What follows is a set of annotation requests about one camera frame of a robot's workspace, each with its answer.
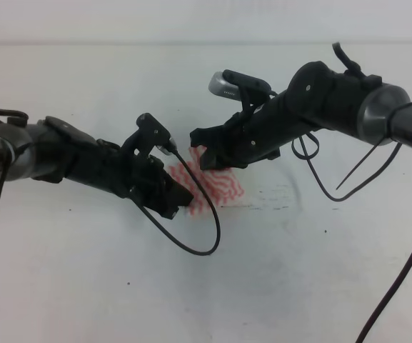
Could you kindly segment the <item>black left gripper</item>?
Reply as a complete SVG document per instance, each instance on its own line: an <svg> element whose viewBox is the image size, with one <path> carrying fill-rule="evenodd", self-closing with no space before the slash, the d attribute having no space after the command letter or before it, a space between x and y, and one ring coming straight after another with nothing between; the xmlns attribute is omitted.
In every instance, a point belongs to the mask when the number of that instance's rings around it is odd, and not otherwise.
<svg viewBox="0 0 412 343"><path fill-rule="evenodd" d="M175 179L168 180L162 163L108 141L66 144L66 178L131 199L161 217L173 219L179 207L188 207L193 194Z"/></svg>

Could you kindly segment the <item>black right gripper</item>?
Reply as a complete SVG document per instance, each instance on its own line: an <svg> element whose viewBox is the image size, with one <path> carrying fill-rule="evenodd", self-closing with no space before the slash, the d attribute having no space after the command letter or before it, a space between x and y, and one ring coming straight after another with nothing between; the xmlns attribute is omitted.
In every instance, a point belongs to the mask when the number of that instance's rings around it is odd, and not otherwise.
<svg viewBox="0 0 412 343"><path fill-rule="evenodd" d="M286 107L286 92L282 92L263 104L243 106L225 125L194 129L190 146L206 147L199 159L202 171L244 169L265 159L290 138L291 113Z"/></svg>

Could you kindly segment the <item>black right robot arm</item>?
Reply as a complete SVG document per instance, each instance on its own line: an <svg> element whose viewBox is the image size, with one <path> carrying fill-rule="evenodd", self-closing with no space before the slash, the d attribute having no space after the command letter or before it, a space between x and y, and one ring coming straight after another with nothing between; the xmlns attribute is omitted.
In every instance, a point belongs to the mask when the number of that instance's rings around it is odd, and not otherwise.
<svg viewBox="0 0 412 343"><path fill-rule="evenodd" d="M191 145L204 148L201 168L244 169L276 159L284 144L320 129L373 146L395 141L412 148L412 101L407 92L379 76L364 74L340 44L334 44L333 50L344 72L312 61L295 73L281 93L262 79L236 71L214 74L209 91L241 102L242 110L222 125L191 132Z"/></svg>

